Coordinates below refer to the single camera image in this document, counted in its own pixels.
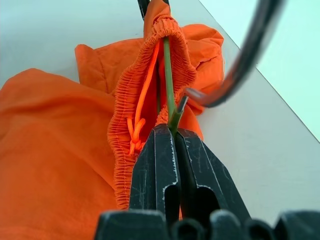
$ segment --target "orange garment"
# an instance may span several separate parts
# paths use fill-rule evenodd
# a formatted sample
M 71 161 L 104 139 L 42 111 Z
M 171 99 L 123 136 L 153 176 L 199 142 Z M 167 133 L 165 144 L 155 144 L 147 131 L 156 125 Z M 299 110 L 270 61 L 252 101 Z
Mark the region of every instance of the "orange garment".
M 223 38 L 195 24 L 179 28 L 162 0 L 152 0 L 144 38 L 98 49 L 75 49 L 80 84 L 29 69 L 0 90 L 0 239 L 92 239 L 101 212 L 129 204 L 133 165 L 128 118 L 137 103 L 159 42 L 156 69 L 139 139 L 168 121 L 161 38 L 170 36 L 175 101 L 193 86 L 204 92 L 223 80 Z M 161 82 L 157 115 L 156 79 Z M 180 127 L 202 136 L 189 102 Z

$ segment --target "orange fabric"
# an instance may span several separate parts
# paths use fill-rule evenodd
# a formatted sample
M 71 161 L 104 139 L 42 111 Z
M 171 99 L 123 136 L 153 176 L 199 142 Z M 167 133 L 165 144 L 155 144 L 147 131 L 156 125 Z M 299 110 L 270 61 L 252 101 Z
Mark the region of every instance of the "orange fabric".
M 80 84 L 37 69 L 5 83 L 0 90 L 0 239 L 88 240 L 101 212 L 128 207 L 139 154 L 129 155 L 130 142 L 139 126 L 135 121 L 128 129 L 127 121 L 135 118 L 155 46 L 164 36 L 170 39 L 176 102 L 185 87 L 219 87 L 223 38 L 201 24 L 179 28 L 162 0 L 148 7 L 144 38 L 98 49 L 76 47 Z M 137 118 L 145 119 L 137 131 L 141 143 L 168 120 L 161 43 L 155 66 Z M 202 138 L 196 120 L 202 111 L 189 101 L 179 126 Z

